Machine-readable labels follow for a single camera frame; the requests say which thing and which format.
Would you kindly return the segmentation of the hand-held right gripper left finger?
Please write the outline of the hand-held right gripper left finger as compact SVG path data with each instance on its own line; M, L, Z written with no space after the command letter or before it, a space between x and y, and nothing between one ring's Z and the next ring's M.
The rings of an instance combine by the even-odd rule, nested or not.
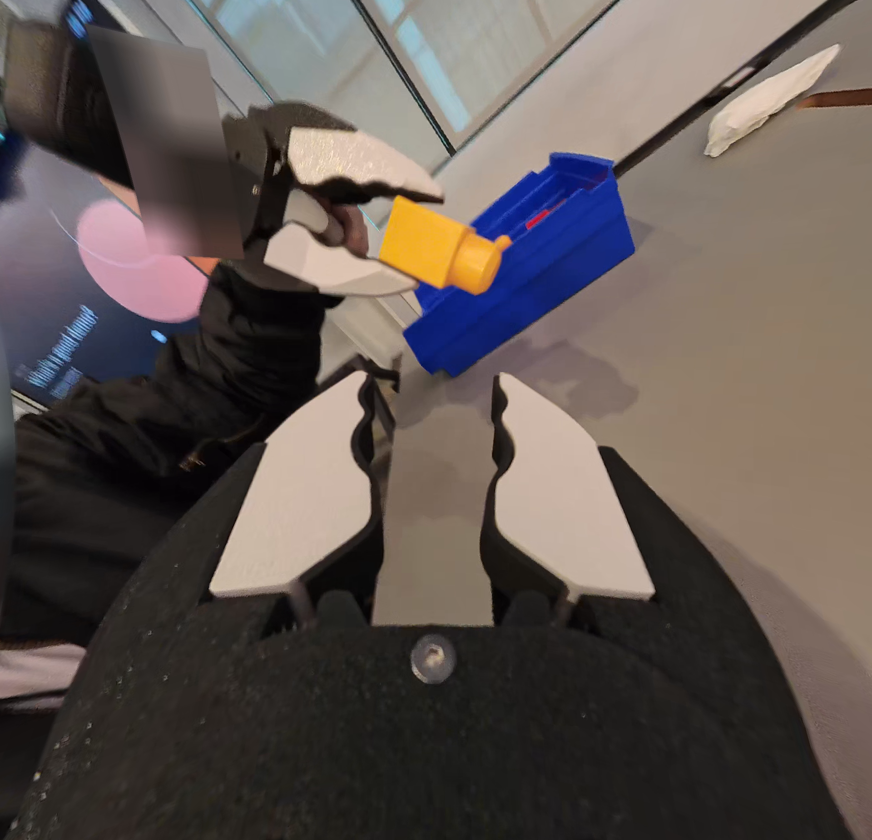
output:
M370 374L351 373L268 436L213 573L212 596L289 594L367 542L378 548L377 393Z

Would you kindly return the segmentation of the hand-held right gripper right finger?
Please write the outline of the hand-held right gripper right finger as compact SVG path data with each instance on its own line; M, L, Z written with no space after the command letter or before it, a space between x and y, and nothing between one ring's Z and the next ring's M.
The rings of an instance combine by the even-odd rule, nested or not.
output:
M484 566L506 596L648 601L655 586L595 440L518 378L494 379Z

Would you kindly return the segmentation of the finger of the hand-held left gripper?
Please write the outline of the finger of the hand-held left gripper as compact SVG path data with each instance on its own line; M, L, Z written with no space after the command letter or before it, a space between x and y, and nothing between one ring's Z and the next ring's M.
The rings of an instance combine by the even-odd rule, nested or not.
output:
M415 278L343 245L321 243L304 225L284 225L269 241L263 265L331 297L386 298L417 289Z
M403 197L442 204L445 192L416 161L359 130L293 127L285 154L304 190L337 204Z

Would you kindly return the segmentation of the yellow mega block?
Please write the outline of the yellow mega block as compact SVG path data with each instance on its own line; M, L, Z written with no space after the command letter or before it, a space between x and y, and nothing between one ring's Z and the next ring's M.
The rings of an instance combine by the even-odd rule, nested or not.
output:
M494 282L511 245L507 235L486 239L470 226L398 196L377 258L432 288L456 288L478 296Z

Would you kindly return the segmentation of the blue storage bin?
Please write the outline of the blue storage bin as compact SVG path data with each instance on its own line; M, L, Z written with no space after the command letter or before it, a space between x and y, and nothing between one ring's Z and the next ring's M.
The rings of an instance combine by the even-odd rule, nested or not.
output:
M422 314L403 336L429 373L459 376L636 250L614 162L582 154L552 153L472 226L512 244L483 294L421 287Z

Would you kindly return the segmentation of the glass window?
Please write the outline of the glass window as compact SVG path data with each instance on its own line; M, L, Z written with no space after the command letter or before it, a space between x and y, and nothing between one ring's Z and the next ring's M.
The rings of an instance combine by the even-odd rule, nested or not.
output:
M618 0L144 0L233 100L302 100L438 169Z

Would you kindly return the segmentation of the computer monitor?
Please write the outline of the computer monitor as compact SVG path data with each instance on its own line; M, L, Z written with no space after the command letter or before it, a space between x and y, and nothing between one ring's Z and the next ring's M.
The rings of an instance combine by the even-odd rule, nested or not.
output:
M193 331L208 275L151 254L89 173L9 134L1 157L1 325L10 387L49 408L91 381L150 373Z

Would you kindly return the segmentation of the person's white garment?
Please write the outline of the person's white garment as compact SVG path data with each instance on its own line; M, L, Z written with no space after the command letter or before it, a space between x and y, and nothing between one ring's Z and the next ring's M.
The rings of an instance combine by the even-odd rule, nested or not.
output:
M65 643L1 645L1 715L53 715L63 705L86 655Z

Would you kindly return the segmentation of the white cloth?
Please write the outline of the white cloth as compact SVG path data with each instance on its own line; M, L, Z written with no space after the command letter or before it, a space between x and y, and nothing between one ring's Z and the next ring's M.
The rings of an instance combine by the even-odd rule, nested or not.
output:
M708 126L704 155L717 158L811 89L840 55L834 44L799 64L763 80L715 114Z

